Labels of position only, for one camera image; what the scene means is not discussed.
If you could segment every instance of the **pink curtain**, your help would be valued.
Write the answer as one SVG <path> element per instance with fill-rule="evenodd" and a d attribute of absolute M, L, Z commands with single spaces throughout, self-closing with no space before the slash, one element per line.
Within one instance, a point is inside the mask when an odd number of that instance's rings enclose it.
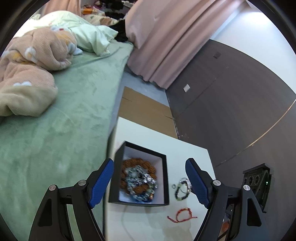
<path fill-rule="evenodd" d="M 43 6 L 41 10 L 41 16 L 44 16 L 50 12 L 66 10 L 82 17 L 80 5 L 81 0 L 50 0 Z"/>
<path fill-rule="evenodd" d="M 244 0 L 138 0 L 126 16 L 128 66 L 168 88 Z"/>

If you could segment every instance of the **blue textured pad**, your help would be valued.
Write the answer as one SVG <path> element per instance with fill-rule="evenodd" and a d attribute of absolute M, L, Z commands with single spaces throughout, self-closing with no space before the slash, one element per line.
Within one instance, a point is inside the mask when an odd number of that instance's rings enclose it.
<path fill-rule="evenodd" d="M 101 199 L 104 195 L 107 185 L 113 175 L 113 171 L 114 171 L 114 162 L 110 160 L 91 190 L 91 198 L 89 201 L 89 205 L 91 208 L 94 208 L 95 205 L 101 202 Z"/>
<path fill-rule="evenodd" d="M 203 183 L 202 179 L 193 167 L 190 160 L 186 161 L 185 170 L 198 201 L 205 207 L 208 207 L 210 201 L 208 199 L 207 187 Z"/>

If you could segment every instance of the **white table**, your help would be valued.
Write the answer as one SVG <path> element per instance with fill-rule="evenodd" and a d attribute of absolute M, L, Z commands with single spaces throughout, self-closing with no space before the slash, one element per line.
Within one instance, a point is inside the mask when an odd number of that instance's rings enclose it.
<path fill-rule="evenodd" d="M 170 204 L 163 207 L 135 207 L 109 203 L 108 187 L 104 210 L 106 240 L 192 241 L 202 224 L 207 209 L 198 202 L 194 194 L 190 194 L 183 201 L 177 201 L 172 184 L 178 184 L 182 177 L 187 177 L 185 161 L 190 157 L 194 158 L 200 168 L 207 171 L 212 179 L 215 179 L 208 151 L 119 117 L 111 136 L 109 158 L 114 159 L 117 149 L 124 141 L 167 156 Z M 192 215 L 198 218 L 182 223 L 173 223 L 167 219 L 167 216 L 175 219 L 177 211 L 185 207 L 190 208 Z M 185 216 L 188 216 L 186 211 L 179 215 L 179 220 Z"/>

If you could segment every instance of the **red bracelet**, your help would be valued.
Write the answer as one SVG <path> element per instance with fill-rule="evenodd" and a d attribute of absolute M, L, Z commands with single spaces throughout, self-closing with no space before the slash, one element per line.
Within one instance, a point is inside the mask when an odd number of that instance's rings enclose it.
<path fill-rule="evenodd" d="M 183 211 L 188 211 L 188 213 L 189 213 L 189 218 L 187 218 L 187 219 L 183 219 L 183 220 L 179 221 L 179 220 L 178 220 L 178 215 L 179 215 L 181 212 L 183 212 Z M 180 210 L 177 212 L 177 214 L 176 214 L 176 221 L 173 220 L 172 218 L 170 218 L 169 216 L 167 216 L 167 218 L 168 218 L 169 220 L 171 220 L 172 222 L 174 222 L 174 223 L 181 223 L 181 222 L 185 222 L 185 221 L 187 221 L 187 220 L 189 220 L 189 219 L 197 218 L 197 217 L 192 217 L 192 212 L 191 212 L 190 208 L 187 207 L 187 208 L 182 208 L 182 209 L 180 209 Z"/>

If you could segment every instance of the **bed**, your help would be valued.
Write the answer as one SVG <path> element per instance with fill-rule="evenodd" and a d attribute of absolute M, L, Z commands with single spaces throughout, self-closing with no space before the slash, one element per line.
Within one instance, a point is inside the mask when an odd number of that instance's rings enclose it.
<path fill-rule="evenodd" d="M 0 123 L 0 213 L 19 241 L 28 240 L 51 184 L 74 185 L 104 161 L 111 112 L 132 49 L 112 40 L 104 57 L 85 51 L 75 56 L 70 68 L 53 72 L 59 93 L 46 112 Z M 93 213 L 102 228 L 102 204 Z M 75 240 L 81 240 L 71 209 L 69 218 Z"/>

